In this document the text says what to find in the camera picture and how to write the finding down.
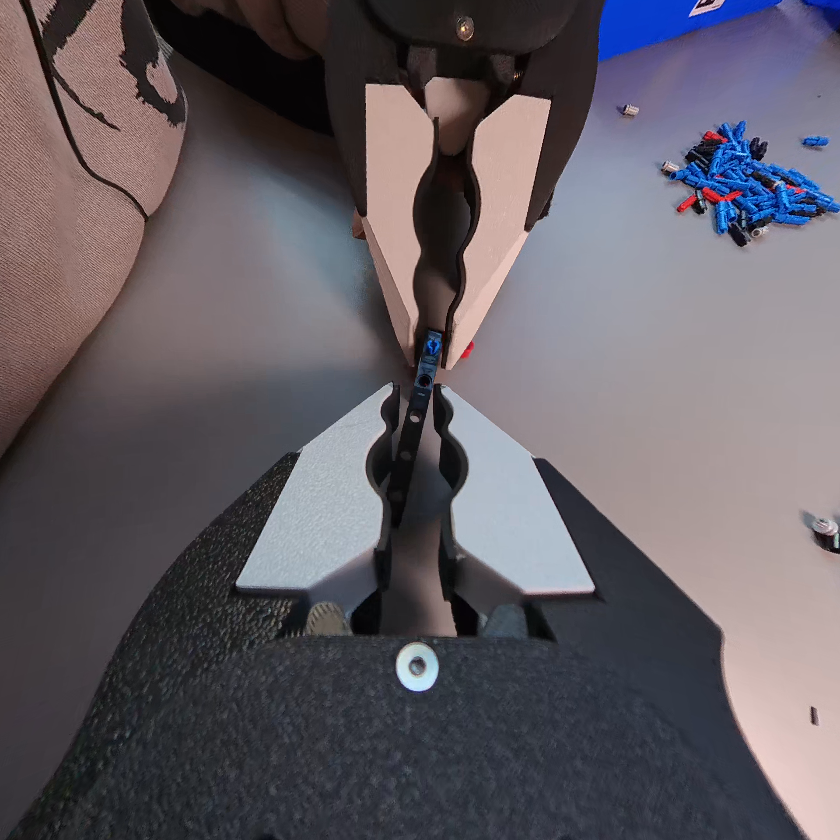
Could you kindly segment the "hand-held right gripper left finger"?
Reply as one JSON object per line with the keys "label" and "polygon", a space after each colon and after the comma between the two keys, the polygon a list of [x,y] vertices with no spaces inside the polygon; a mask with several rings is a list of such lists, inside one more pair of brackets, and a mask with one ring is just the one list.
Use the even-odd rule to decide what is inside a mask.
{"label": "hand-held right gripper left finger", "polygon": [[386,498],[400,386],[384,385],[303,446],[235,586],[353,613],[391,579]]}

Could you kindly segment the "pile of blue lego pins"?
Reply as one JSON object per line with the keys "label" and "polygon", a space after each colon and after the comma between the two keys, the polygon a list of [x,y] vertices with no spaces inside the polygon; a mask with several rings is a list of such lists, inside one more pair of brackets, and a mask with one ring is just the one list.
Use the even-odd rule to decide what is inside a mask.
{"label": "pile of blue lego pins", "polygon": [[800,228],[839,214],[839,203],[810,177],[766,160],[769,145],[748,136],[748,124],[720,123],[688,148],[682,162],[664,161],[661,174],[688,193],[678,214],[708,215],[718,236],[740,248],[773,225]]}

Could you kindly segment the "long black lego beam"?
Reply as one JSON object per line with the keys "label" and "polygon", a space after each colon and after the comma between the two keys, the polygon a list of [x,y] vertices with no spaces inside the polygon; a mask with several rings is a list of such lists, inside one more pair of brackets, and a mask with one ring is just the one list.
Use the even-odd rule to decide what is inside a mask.
{"label": "long black lego beam", "polygon": [[[436,334],[442,343],[441,351],[437,358],[430,358],[423,355],[424,342],[429,333],[432,335]],[[387,489],[387,499],[390,504],[392,527],[394,529],[400,526],[406,509],[408,491],[423,435],[427,409],[432,399],[443,345],[443,334],[430,329],[426,331],[425,338],[419,349],[416,376],[408,398],[406,415],[396,447],[392,473]]]}

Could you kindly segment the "pile of mixed lego pieces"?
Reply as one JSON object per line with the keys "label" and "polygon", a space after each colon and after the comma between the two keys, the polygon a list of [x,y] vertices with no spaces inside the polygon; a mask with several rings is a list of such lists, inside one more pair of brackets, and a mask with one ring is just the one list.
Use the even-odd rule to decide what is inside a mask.
{"label": "pile of mixed lego pieces", "polygon": [[839,554],[838,520],[817,517],[808,511],[802,512],[802,519],[819,548],[829,553]]}

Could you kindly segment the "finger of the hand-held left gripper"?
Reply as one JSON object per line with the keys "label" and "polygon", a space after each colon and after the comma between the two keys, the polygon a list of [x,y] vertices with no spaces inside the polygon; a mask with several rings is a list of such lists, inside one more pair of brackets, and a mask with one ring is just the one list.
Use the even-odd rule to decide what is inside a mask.
{"label": "finger of the hand-held left gripper", "polygon": [[435,162],[436,125],[403,85],[368,83],[364,93],[361,222],[396,340],[411,364],[419,320],[414,277],[421,257],[414,205]]}
{"label": "finger of the hand-held left gripper", "polygon": [[526,222],[550,109],[549,99],[516,94],[476,126],[469,153],[476,209],[458,265],[460,297],[448,316],[446,370],[475,338],[529,235]]}

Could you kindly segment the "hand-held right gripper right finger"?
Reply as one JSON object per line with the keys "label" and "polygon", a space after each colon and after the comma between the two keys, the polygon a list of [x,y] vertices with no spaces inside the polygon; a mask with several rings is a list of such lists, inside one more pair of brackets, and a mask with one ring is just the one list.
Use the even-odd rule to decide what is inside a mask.
{"label": "hand-held right gripper right finger", "polygon": [[595,583],[535,458],[452,388],[434,388],[438,469],[450,494],[438,570],[445,600],[489,616],[590,597]]}

